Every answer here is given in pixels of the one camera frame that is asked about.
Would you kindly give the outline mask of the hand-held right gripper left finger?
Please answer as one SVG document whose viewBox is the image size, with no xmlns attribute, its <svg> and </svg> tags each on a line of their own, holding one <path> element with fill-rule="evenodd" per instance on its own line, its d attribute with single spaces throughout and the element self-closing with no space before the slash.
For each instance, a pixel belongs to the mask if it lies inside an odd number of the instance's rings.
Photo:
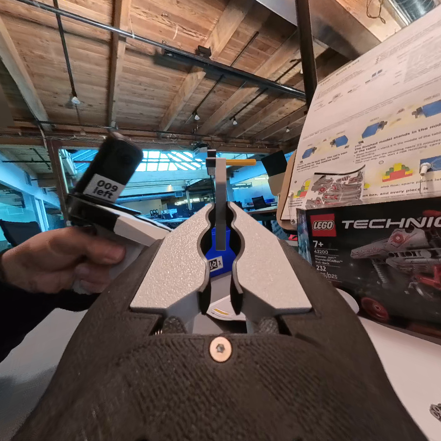
<svg viewBox="0 0 441 441">
<path fill-rule="evenodd" d="M 177 317 L 192 332 L 211 300 L 210 266 L 215 205 L 207 204 L 162 241 L 131 304 L 134 312 Z"/>
</svg>

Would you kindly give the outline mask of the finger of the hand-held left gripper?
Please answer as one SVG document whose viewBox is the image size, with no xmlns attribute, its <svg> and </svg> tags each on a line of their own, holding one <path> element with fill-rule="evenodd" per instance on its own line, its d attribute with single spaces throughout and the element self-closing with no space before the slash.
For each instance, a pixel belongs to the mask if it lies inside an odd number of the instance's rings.
<svg viewBox="0 0 441 441">
<path fill-rule="evenodd" d="M 131 214 L 119 214 L 113 228 L 116 235 L 145 246 L 164 239 L 171 231 L 161 223 Z"/>
</svg>

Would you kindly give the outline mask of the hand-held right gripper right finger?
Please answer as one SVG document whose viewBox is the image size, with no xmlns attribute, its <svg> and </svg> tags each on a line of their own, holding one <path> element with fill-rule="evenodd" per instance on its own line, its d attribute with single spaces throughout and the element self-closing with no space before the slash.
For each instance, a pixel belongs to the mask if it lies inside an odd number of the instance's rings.
<svg viewBox="0 0 441 441">
<path fill-rule="evenodd" d="M 235 254 L 230 300 L 244 314 L 247 332 L 257 332 L 262 319 L 311 312 L 283 243 L 234 203 L 227 203 L 226 221 Z"/>
</svg>

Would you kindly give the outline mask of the grey angled toy beam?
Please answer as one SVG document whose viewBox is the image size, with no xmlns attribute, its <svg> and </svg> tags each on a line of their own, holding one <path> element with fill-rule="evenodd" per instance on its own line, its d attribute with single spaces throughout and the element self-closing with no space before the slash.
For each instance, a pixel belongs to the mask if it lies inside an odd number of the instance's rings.
<svg viewBox="0 0 441 441">
<path fill-rule="evenodd" d="M 216 195 L 216 250 L 226 250 L 227 229 L 227 170 L 226 159 L 216 158 L 215 171 L 215 195 Z"/>
</svg>

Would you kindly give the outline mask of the grey desk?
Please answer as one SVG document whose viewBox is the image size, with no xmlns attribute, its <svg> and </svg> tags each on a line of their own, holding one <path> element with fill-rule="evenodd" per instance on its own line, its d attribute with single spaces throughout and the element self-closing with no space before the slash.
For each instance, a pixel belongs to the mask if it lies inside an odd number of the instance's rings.
<svg viewBox="0 0 441 441">
<path fill-rule="evenodd" d="M 72 328 L 57 360 L 52 340 L 69 325 L 65 317 L 26 348 L 25 357 L 41 357 L 48 369 L 20 363 L 25 380 L 42 374 L 52 383 L 15 439 L 265 439 L 246 397 L 253 388 L 245 372 L 253 365 L 246 360 L 251 336 L 222 335 L 231 339 L 232 359 L 217 365 L 208 350 L 213 335 L 151 335 L 161 317 L 128 310 L 136 284 L 118 279 L 87 310 L 66 311 L 84 322 L 76 333 Z"/>
</svg>

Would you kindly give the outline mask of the person's left hand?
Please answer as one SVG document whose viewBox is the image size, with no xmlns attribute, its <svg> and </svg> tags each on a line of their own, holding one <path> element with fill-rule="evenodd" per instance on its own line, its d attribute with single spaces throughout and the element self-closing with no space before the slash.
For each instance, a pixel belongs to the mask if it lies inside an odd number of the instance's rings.
<svg viewBox="0 0 441 441">
<path fill-rule="evenodd" d="M 110 269 L 126 248 L 90 228 L 65 227 L 39 233 L 1 256 L 1 277 L 30 293 L 56 294 L 75 281 L 90 294 L 110 283 Z"/>
</svg>

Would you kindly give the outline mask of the blue plastic bin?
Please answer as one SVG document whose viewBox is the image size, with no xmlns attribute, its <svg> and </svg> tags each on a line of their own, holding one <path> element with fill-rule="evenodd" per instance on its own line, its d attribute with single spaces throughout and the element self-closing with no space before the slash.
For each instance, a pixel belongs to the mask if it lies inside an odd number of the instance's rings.
<svg viewBox="0 0 441 441">
<path fill-rule="evenodd" d="M 226 248 L 223 251 L 216 250 L 216 228 L 212 229 L 212 247 L 205 254 L 210 268 L 210 277 L 214 278 L 232 271 L 232 264 L 236 254 L 229 246 L 230 229 L 226 228 Z"/>
</svg>

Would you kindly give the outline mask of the black toy set box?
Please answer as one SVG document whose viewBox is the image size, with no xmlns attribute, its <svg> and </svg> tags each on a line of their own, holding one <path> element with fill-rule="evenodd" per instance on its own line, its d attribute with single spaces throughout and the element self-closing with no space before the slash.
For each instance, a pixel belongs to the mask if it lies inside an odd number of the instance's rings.
<svg viewBox="0 0 441 441">
<path fill-rule="evenodd" d="M 440 339 L 440 196 L 296 212 L 299 253 L 361 316 Z"/>
</svg>

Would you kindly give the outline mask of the black and tan board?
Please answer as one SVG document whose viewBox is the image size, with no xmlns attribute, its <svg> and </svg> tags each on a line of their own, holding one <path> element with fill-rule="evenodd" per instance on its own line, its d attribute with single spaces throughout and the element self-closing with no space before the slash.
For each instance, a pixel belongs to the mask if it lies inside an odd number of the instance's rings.
<svg viewBox="0 0 441 441">
<path fill-rule="evenodd" d="M 284 175 L 287 168 L 287 160 L 282 150 L 279 150 L 271 155 L 261 159 L 262 165 L 268 175 L 268 185 L 273 196 L 279 197 Z"/>
</svg>

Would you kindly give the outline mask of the toy sticker sheet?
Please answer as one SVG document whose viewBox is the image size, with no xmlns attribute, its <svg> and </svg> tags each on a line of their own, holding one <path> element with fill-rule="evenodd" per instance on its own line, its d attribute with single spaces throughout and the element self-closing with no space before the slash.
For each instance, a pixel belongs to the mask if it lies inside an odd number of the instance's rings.
<svg viewBox="0 0 441 441">
<path fill-rule="evenodd" d="M 349 173 L 315 173 L 306 193 L 305 209 L 362 204 L 365 166 Z"/>
</svg>

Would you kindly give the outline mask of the open instruction booklet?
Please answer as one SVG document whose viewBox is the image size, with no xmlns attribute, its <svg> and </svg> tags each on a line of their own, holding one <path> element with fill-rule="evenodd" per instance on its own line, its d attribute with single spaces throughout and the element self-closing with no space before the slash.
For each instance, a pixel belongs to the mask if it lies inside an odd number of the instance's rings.
<svg viewBox="0 0 441 441">
<path fill-rule="evenodd" d="M 229 300 L 230 273 L 212 280 L 207 315 L 225 331 L 252 331 L 243 313 L 236 315 Z M 409 414 L 429 440 L 441 439 L 440 420 L 431 406 L 440 405 L 440 344 L 359 317 L 384 370 Z"/>
</svg>

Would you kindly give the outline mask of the printed instruction sheet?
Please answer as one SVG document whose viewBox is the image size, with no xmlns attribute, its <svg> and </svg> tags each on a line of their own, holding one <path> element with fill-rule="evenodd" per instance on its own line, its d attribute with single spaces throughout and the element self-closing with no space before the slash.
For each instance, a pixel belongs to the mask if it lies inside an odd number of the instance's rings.
<svg viewBox="0 0 441 441">
<path fill-rule="evenodd" d="M 363 201 L 440 195 L 440 14 L 438 6 L 318 84 L 297 146 L 293 215 L 315 173 L 362 166 Z"/>
</svg>

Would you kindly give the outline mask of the black ceiling rail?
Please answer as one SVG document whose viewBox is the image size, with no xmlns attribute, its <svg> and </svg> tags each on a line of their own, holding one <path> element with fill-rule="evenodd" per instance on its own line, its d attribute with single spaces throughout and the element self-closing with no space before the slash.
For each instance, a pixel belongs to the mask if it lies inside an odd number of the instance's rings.
<svg viewBox="0 0 441 441">
<path fill-rule="evenodd" d="M 198 67 L 212 75 L 223 75 L 226 78 L 232 78 L 241 81 L 242 83 L 252 84 L 259 88 L 281 92 L 301 101 L 306 101 L 305 92 L 300 91 L 295 87 L 282 85 L 276 81 L 212 61 L 209 58 L 199 57 L 180 49 L 164 46 L 160 50 L 155 51 L 153 59 L 156 64 L 165 67 L 177 70 L 183 70 L 183 66 Z"/>
</svg>

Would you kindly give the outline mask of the black metal post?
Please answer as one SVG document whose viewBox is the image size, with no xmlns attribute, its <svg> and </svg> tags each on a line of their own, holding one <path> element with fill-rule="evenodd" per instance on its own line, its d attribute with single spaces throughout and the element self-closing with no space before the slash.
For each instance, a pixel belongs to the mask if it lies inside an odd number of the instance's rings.
<svg viewBox="0 0 441 441">
<path fill-rule="evenodd" d="M 295 11 L 300 41 L 300 54 L 306 106 L 309 108 L 317 88 L 317 68 L 314 55 L 309 1 L 296 0 Z"/>
</svg>

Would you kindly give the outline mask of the silver air duct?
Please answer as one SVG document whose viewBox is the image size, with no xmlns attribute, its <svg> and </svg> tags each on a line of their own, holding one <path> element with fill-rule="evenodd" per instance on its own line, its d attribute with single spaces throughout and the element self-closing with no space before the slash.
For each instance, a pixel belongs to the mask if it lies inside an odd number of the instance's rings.
<svg viewBox="0 0 441 441">
<path fill-rule="evenodd" d="M 441 4 L 440 0 L 384 0 L 383 6 L 401 27 L 405 27 Z"/>
</svg>

